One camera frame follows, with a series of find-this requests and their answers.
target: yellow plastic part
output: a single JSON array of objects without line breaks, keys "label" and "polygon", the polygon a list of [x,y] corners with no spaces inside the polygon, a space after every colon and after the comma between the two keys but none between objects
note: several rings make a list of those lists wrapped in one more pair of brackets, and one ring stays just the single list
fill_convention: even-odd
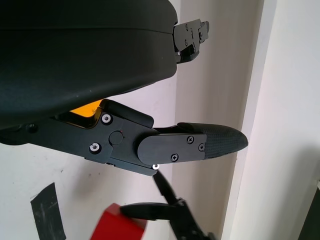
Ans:
[{"label": "yellow plastic part", "polygon": [[99,107],[102,100],[92,102],[90,104],[84,105],[82,107],[79,107],[75,110],[72,110],[74,114],[81,115],[83,117],[91,117],[95,114],[97,108]]}]

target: red block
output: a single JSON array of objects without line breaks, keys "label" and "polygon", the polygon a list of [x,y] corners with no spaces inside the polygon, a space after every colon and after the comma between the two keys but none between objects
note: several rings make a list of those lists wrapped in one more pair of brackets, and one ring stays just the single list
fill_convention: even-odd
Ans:
[{"label": "red block", "polygon": [[114,203],[102,214],[91,240],[141,240],[146,225],[146,220],[122,215],[120,206]]}]

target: screw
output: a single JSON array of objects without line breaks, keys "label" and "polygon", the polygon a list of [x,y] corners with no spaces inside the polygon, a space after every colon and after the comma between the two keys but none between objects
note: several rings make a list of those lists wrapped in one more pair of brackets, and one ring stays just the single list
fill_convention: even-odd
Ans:
[{"label": "screw", "polygon": [[179,159],[179,155],[178,154],[175,153],[175,154],[171,155],[171,161],[172,162],[176,162],[176,161],[178,161],[178,159]]},{"label": "screw", "polygon": [[112,118],[109,114],[104,114],[101,118],[101,121],[103,124],[109,124],[111,122]]},{"label": "screw", "polygon": [[30,134],[34,134],[38,131],[38,126],[35,124],[29,124],[26,126],[26,130]]},{"label": "screw", "polygon": [[201,143],[198,147],[200,152],[203,152],[205,150],[205,145],[203,143]]},{"label": "screw", "polygon": [[153,170],[158,170],[160,168],[160,164],[153,164],[152,169]]},{"label": "screw", "polygon": [[99,143],[92,143],[89,147],[89,150],[92,154],[98,154],[101,150],[100,144]]},{"label": "screw", "polygon": [[195,138],[193,136],[188,136],[187,139],[186,139],[186,142],[188,144],[192,144],[194,142]]}]

